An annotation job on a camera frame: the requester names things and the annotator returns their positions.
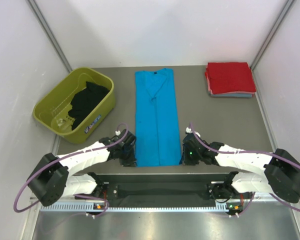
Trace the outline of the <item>blue t shirt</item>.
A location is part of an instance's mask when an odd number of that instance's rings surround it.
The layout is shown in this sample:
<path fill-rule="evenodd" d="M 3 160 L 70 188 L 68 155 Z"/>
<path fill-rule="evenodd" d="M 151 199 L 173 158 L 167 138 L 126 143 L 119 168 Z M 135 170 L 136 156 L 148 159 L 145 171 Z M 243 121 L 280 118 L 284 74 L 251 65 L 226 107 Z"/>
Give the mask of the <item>blue t shirt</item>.
<path fill-rule="evenodd" d="M 174 71 L 135 73 L 135 157 L 138 167 L 177 166 L 182 157 Z"/>

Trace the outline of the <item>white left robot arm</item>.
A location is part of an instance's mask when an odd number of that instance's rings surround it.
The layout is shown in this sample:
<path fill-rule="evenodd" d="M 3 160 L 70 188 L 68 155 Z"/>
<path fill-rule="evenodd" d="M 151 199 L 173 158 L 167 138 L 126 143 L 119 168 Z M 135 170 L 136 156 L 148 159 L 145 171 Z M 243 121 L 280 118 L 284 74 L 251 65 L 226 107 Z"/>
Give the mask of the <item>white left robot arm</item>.
<path fill-rule="evenodd" d="M 118 159 L 124 167 L 134 167 L 136 136 L 124 129 L 112 138 L 104 137 L 75 152 L 55 156 L 45 154 L 28 180 L 39 202 L 48 207 L 59 199 L 76 196 L 93 199 L 105 196 L 106 185 L 93 172 L 79 173 L 93 165 Z"/>

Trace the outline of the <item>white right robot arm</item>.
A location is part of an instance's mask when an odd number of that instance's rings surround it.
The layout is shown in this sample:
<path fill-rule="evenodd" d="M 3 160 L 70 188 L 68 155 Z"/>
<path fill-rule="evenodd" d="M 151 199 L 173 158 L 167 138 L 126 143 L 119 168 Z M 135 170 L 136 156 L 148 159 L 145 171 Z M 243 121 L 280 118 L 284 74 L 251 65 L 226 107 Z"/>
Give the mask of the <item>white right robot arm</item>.
<path fill-rule="evenodd" d="M 207 143 L 198 132 L 187 127 L 183 139 L 182 163 L 235 168 L 222 184 L 221 190 L 229 198 L 243 193 L 268 193 L 288 203 L 300 200 L 300 163 L 286 150 L 275 152 L 252 151 L 231 147 L 222 142 Z"/>

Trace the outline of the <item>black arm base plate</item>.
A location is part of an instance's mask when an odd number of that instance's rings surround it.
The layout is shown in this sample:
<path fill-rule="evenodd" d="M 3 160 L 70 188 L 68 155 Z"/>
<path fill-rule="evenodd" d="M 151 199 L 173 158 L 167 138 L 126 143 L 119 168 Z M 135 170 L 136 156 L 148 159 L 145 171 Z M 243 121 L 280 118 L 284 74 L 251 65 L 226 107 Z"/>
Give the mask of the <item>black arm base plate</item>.
<path fill-rule="evenodd" d="M 206 182 L 110 182 L 94 193 L 107 200 L 123 199 L 128 196 L 189 196 L 197 195 L 204 200 L 234 199 L 240 196 L 221 186 Z"/>

